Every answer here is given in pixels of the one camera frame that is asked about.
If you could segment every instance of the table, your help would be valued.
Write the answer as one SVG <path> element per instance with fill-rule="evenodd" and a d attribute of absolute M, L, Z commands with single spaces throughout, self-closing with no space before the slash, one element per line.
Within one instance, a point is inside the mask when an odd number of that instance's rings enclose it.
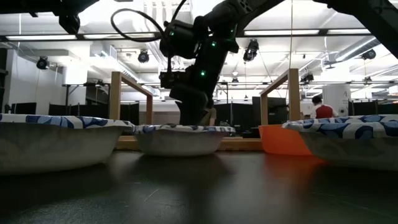
<path fill-rule="evenodd" d="M 0 177 L 0 223 L 398 223 L 396 172 L 314 157 L 116 151 L 107 165 Z"/>

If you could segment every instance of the orange plastic container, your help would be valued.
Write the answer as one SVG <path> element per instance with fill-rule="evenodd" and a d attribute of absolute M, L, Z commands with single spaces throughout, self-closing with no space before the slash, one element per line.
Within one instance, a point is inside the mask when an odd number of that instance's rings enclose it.
<path fill-rule="evenodd" d="M 267 153 L 290 156 L 312 156 L 300 134 L 284 129 L 281 124 L 259 126 L 262 148 Z"/>

